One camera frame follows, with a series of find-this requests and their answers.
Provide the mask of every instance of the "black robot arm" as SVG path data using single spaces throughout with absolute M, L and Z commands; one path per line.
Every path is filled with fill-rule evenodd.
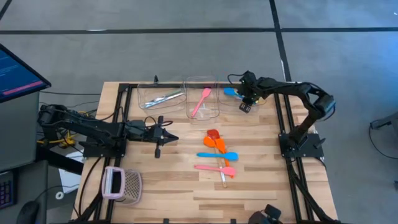
M 80 142 L 82 146 L 94 149 L 99 152 L 97 154 L 110 157 L 113 157 L 111 155 L 117 157 L 118 150 L 128 140 L 156 143 L 155 157 L 159 158 L 160 146 L 178 140 L 177 136 L 162 128 L 172 123 L 171 121 L 163 122 L 163 116 L 159 116 L 158 122 L 152 126 L 146 126 L 143 120 L 107 123 L 103 119 L 91 118 L 77 111 L 68 110 L 63 105 L 42 105 L 38 123 L 43 127 L 44 133 L 64 128 L 87 136 L 90 139 Z M 92 151 L 85 150 L 85 156 L 91 157 L 92 154 Z
M 283 95 L 297 96 L 301 99 L 304 107 L 308 110 L 308 116 L 304 122 L 294 127 L 289 133 L 292 147 L 300 147 L 305 141 L 308 129 L 319 119 L 325 117 L 335 109 L 333 96 L 322 90 L 320 87 L 308 83 L 278 82 L 273 78 L 257 79 L 252 72 L 245 72 L 239 80 L 238 94 L 243 96 L 239 109 L 245 113 L 250 112 L 251 106 L 259 99 L 266 99 L 269 95 L 279 93 Z M 310 95 L 317 97 L 312 103 Z

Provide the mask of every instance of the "gray concrete floor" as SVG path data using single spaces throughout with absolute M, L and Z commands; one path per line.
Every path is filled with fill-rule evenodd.
M 381 0 L 276 0 L 282 27 L 398 26 L 398 2 Z M 273 27 L 267 0 L 13 0 L 0 30 Z M 293 80 L 335 95 L 335 115 L 318 123 L 331 190 L 340 220 L 396 223 L 398 161 L 382 157 L 368 138 L 369 122 L 398 110 L 398 34 L 283 34 Z M 99 93 L 105 81 L 167 80 L 177 75 L 251 70 L 283 80 L 274 33 L 0 35 L 0 42 L 53 87 Z M 41 94 L 46 103 L 76 105 L 98 96 Z M 79 110 L 96 108 L 84 105 Z M 380 150 L 398 157 L 390 127 L 373 132 Z M 49 174 L 49 184 L 59 181 Z M 74 195 L 50 202 L 48 222 L 66 222 Z

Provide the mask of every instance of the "computer monitor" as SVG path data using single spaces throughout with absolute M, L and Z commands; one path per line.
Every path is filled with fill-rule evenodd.
M 0 103 L 50 86 L 49 81 L 0 44 Z

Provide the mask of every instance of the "clear plastic container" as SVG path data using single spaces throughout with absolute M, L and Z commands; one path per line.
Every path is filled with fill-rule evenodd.
M 191 124 L 209 124 L 214 123 L 220 115 L 217 103 L 217 80 L 213 76 L 188 77 L 185 81 L 185 89 L 187 90 L 187 117 Z M 192 112 L 201 99 L 202 91 L 210 88 L 211 92 L 207 96 L 197 113 L 192 116 Z
M 224 93 L 224 88 L 217 89 L 218 96 L 218 109 L 220 113 L 226 114 L 242 114 L 245 112 L 239 109 L 239 105 L 242 103 L 242 98 L 240 96 L 227 95 Z M 266 100 L 260 98 L 259 101 L 251 106 L 249 114 L 257 113 L 259 110 L 259 106 L 266 103 Z
M 137 86 L 139 107 L 148 115 L 184 110 L 187 92 L 182 83 L 140 83 Z

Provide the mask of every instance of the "wooden tabletop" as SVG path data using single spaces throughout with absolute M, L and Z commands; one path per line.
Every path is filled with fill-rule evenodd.
M 98 119 L 113 113 L 118 85 L 118 82 L 104 83 Z M 284 101 L 280 97 L 288 131 Z M 295 124 L 298 124 L 306 117 L 307 110 L 296 97 L 290 97 L 290 104 Z M 162 223 L 163 218 L 169 218 L 171 223 L 229 223 L 230 219 L 235 218 L 238 223 L 247 223 L 255 211 L 271 204 L 282 211 L 280 220 L 283 223 L 295 223 L 286 164 L 280 155 L 277 138 L 280 131 L 273 96 L 259 106 L 257 113 L 220 113 L 213 124 L 191 124 L 186 110 L 163 115 L 165 121 L 174 121 L 166 127 L 167 131 L 180 139 L 165 145 L 160 159 L 154 158 L 155 144 L 128 143 L 121 167 L 141 173 L 142 198 L 133 206 L 115 203 L 112 222 Z M 138 107 L 137 90 L 134 90 L 128 119 L 145 117 L 147 114 Z M 219 172 L 193 168 L 194 164 L 217 166 L 214 158 L 196 156 L 198 152 L 214 152 L 213 148 L 203 145 L 208 129 L 217 129 L 227 150 L 239 154 L 239 161 L 230 162 L 237 174 L 233 179 L 226 177 L 227 188 L 223 187 Z M 83 181 L 95 160 L 91 158 L 85 162 L 76 208 Z M 303 163 L 310 193 L 327 215 L 337 218 L 325 168 L 313 158 L 303 158 Z M 98 192 L 102 169 L 103 159 L 90 175 L 83 195 L 82 210 Z M 301 194 L 299 199 L 302 217 L 306 219 Z M 104 200 L 102 218 L 105 217 L 106 204 L 107 200 Z

